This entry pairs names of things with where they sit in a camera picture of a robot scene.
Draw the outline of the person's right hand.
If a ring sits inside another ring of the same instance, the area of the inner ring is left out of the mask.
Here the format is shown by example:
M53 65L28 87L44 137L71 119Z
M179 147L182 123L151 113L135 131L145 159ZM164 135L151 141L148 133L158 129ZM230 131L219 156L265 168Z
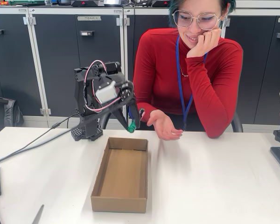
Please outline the person's right hand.
M161 110L150 112L147 126L154 126L157 136L162 140L176 140L180 138L183 132L183 130L175 129L170 117Z

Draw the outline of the person's left hand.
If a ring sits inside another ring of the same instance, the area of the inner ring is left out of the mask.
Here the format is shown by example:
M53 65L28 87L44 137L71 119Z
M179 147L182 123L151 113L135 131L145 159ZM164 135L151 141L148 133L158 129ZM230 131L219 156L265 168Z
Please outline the person's left hand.
M198 36L198 42L188 53L187 58L202 57L218 45L221 29L213 29Z

